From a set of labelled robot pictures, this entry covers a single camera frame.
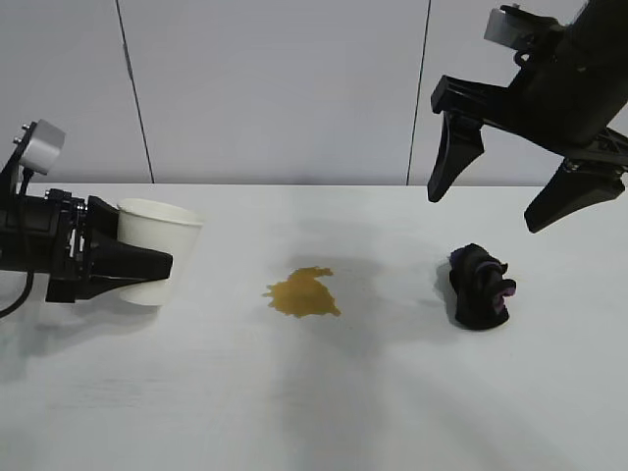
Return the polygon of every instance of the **table surface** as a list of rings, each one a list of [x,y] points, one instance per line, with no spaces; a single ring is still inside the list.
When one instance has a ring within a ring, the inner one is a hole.
[[[32,193],[41,193],[34,185]],[[6,470],[628,469],[628,198],[530,235],[537,188],[68,184],[207,224],[160,311],[103,295],[0,323]],[[510,264],[511,320],[453,326],[446,257]],[[267,286],[319,266],[341,311]],[[0,300],[22,282],[3,274]]]

